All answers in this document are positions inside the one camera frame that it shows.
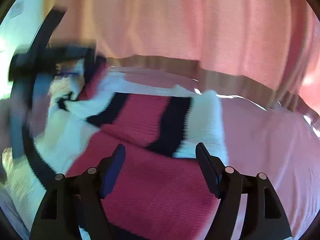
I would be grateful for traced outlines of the pink curtain with tan hem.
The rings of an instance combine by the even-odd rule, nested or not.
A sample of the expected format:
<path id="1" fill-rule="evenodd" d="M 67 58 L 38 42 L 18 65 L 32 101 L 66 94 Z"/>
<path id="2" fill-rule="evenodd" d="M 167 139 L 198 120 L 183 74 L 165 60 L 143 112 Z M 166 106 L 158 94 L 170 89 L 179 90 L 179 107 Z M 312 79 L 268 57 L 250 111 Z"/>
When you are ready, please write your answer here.
<path id="1" fill-rule="evenodd" d="M 93 41 L 111 66 L 161 69 L 200 89 L 319 120 L 319 0 L 43 0 L 54 40 Z"/>

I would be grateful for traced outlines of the white red navy knit sweater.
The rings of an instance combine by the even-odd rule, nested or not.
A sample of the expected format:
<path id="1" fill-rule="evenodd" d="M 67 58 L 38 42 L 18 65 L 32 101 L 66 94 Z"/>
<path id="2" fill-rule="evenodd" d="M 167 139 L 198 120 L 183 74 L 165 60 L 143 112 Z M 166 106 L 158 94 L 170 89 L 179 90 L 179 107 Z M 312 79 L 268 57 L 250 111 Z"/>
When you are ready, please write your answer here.
<path id="1" fill-rule="evenodd" d="M 76 176 L 123 144 L 124 165 L 102 202 L 121 238 L 204 239 L 219 202 L 196 162 L 196 145 L 228 163 L 213 90 L 144 86 L 101 64 L 87 87 L 69 77 L 54 81 L 51 92 L 47 126 L 35 141 L 43 174 Z"/>

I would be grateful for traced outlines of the pink bed blanket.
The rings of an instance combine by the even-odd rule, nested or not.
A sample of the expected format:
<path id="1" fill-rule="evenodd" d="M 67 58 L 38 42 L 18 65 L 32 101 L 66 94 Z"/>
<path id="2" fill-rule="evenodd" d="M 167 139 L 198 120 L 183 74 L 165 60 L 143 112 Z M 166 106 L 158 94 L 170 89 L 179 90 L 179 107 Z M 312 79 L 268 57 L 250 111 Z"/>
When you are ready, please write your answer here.
<path id="1" fill-rule="evenodd" d="M 172 75 L 116 69 L 132 83 L 161 88 L 179 85 L 196 94 L 206 92 Z M 215 93 L 222 104 L 228 153 L 228 163 L 224 164 L 250 176 L 265 173 L 284 207 L 292 237 L 300 239 L 319 213 L 317 134 L 301 115 L 287 109 L 264 110 L 246 99 Z M 46 122 L 51 103 L 40 105 Z"/>

